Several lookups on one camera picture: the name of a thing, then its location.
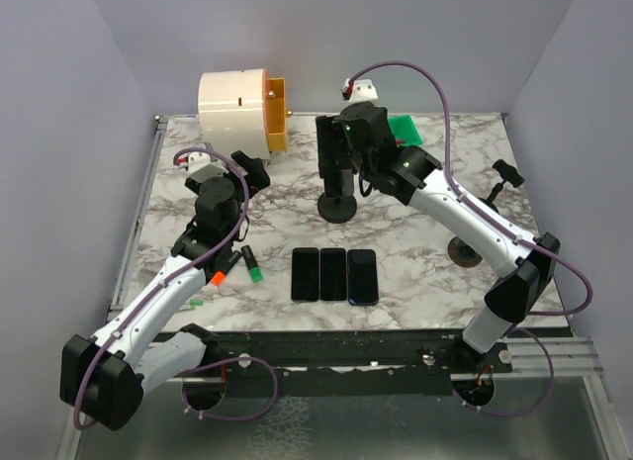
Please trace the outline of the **black phone stand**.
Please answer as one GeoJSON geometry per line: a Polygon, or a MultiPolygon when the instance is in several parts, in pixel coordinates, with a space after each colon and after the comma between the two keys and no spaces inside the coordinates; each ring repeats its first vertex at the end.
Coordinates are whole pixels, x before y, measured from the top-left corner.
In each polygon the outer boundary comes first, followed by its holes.
{"type": "Polygon", "coordinates": [[[484,202],[495,212],[498,212],[498,208],[495,205],[495,200],[500,192],[503,190],[505,184],[508,183],[513,188],[519,188],[524,184],[525,179],[518,172],[515,166],[510,165],[503,159],[499,159],[493,164],[493,170],[498,173],[500,181],[495,184],[489,196],[484,200],[484,202]]]}
{"type": "Polygon", "coordinates": [[[322,177],[323,192],[317,200],[319,215],[328,223],[345,224],[356,214],[354,173],[351,169],[326,172],[322,177]]]}

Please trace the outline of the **black phone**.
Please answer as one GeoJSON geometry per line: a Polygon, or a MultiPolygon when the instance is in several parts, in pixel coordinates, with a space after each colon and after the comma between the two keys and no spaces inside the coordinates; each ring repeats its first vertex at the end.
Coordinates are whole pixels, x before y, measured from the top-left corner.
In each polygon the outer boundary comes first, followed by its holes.
{"type": "Polygon", "coordinates": [[[319,297],[319,250],[297,247],[292,251],[291,299],[315,302],[319,297]]]}

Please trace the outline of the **round wooden base stand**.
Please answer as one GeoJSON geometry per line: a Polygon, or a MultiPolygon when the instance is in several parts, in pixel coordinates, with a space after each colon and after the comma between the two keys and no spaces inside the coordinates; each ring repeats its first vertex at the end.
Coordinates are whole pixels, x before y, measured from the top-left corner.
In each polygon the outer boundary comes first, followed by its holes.
{"type": "Polygon", "coordinates": [[[483,258],[461,238],[454,236],[447,245],[450,259],[460,267],[473,268],[478,266],[483,258]]]}

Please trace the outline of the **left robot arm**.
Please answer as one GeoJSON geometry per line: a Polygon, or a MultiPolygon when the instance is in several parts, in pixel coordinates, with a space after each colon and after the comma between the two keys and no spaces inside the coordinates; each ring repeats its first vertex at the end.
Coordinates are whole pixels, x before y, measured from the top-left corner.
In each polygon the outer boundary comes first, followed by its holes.
{"type": "Polygon", "coordinates": [[[79,431],[96,423],[118,430],[157,386],[187,371],[208,375],[218,366],[219,353],[200,327],[152,345],[231,256],[251,197],[270,184],[259,158],[240,150],[229,157],[208,155],[211,162],[186,179],[196,196],[194,217],[151,282],[111,321],[90,336],[71,336],[62,348],[59,397],[73,408],[79,431]]]}

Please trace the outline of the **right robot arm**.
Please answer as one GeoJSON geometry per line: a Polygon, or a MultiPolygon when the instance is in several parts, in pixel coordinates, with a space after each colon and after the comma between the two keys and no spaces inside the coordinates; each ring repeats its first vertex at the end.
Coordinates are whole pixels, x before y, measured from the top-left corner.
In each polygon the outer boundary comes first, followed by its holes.
{"type": "Polygon", "coordinates": [[[388,112],[371,102],[346,107],[337,116],[316,117],[319,176],[324,195],[350,197],[353,177],[429,216],[469,245],[497,280],[484,307],[454,348],[456,364],[476,372],[508,329],[525,320],[553,278],[560,241],[514,226],[481,199],[451,183],[442,163],[419,146],[397,142],[388,112]]]}

